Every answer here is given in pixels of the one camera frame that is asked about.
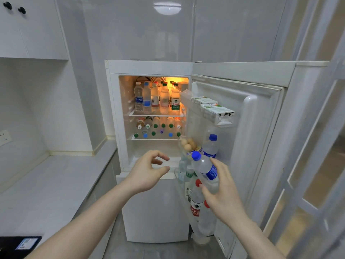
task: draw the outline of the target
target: countertop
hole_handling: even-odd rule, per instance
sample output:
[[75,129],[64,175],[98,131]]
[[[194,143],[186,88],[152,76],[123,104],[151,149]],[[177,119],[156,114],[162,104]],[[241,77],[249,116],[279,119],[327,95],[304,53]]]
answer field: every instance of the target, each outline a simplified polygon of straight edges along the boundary
[[117,148],[94,157],[50,156],[0,194],[0,236],[41,235],[42,244],[70,222]]

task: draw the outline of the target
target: white refrigerator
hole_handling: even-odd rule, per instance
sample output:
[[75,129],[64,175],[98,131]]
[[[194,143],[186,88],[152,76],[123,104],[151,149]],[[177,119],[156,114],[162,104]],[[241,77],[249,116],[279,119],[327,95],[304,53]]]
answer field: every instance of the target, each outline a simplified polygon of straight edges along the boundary
[[[285,157],[313,100],[315,83],[327,62],[188,63],[106,60],[110,101],[120,158],[120,183],[146,151],[158,149],[171,167],[157,185],[137,194],[123,207],[128,241],[165,243],[188,239],[189,225],[198,234],[174,168],[181,158],[176,138],[137,139],[134,87],[138,77],[188,80],[181,96],[183,135],[200,145],[218,135],[217,159],[229,166],[248,215],[260,223],[284,169]],[[206,96],[234,110],[228,118],[210,121],[190,95]],[[214,231],[226,257],[243,252],[222,222]]]

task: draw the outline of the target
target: wall socket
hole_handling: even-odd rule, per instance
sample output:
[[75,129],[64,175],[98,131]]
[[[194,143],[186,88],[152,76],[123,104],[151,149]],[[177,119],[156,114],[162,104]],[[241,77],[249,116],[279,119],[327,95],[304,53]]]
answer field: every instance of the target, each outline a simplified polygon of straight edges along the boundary
[[10,133],[7,130],[0,131],[0,146],[11,142],[11,136]]

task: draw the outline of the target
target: black knob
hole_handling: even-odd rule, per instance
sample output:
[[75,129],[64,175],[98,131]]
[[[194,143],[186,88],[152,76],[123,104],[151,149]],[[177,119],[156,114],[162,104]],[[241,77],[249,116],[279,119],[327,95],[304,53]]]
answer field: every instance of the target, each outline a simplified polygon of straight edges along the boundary
[[12,4],[10,4],[9,2],[3,3],[3,5],[7,8],[12,10]]
[[19,11],[20,13],[22,13],[22,14],[26,14],[26,11],[25,11],[24,7],[18,8],[18,11]]

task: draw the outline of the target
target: person's left hand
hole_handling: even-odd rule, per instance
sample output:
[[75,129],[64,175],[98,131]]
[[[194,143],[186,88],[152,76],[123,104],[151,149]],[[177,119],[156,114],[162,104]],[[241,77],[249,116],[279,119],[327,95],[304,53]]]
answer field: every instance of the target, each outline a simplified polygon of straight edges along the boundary
[[169,166],[154,169],[152,164],[161,165],[163,163],[156,159],[156,157],[160,157],[165,161],[170,159],[158,150],[148,151],[135,163],[132,171],[127,176],[125,181],[129,183],[135,193],[150,190],[158,183],[159,179],[170,170]]

